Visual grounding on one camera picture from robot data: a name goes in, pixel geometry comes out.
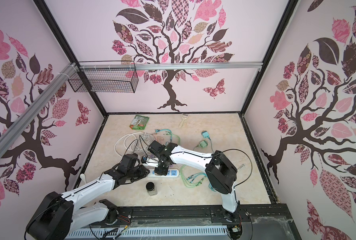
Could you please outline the dark teal charger plug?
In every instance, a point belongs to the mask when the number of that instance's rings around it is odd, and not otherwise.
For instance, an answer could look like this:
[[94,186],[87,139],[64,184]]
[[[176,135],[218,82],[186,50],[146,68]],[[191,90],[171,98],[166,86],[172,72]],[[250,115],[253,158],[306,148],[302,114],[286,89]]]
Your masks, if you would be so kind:
[[202,131],[201,134],[204,139],[210,139],[210,134],[207,131]]

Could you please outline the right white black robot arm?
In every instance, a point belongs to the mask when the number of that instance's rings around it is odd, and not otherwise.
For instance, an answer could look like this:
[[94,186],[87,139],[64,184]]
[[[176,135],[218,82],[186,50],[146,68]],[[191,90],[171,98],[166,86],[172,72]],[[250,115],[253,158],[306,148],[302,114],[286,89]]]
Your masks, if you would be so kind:
[[234,190],[238,170],[223,152],[205,154],[174,143],[165,146],[157,141],[150,144],[148,151],[158,161],[155,167],[157,175],[166,176],[173,164],[186,165],[205,173],[213,189],[221,194],[225,219],[229,222],[236,222],[239,219],[238,201]]

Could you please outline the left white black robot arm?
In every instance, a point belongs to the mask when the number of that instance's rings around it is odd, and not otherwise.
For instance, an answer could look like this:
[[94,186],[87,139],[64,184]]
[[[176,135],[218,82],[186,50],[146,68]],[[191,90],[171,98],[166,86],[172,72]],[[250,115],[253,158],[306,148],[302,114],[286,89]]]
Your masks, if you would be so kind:
[[150,173],[140,163],[137,154],[127,154],[99,178],[74,190],[47,194],[25,229],[25,235],[35,240],[63,240],[75,230],[95,222],[116,221],[116,205],[101,200],[91,207],[86,204],[121,185],[132,184]]

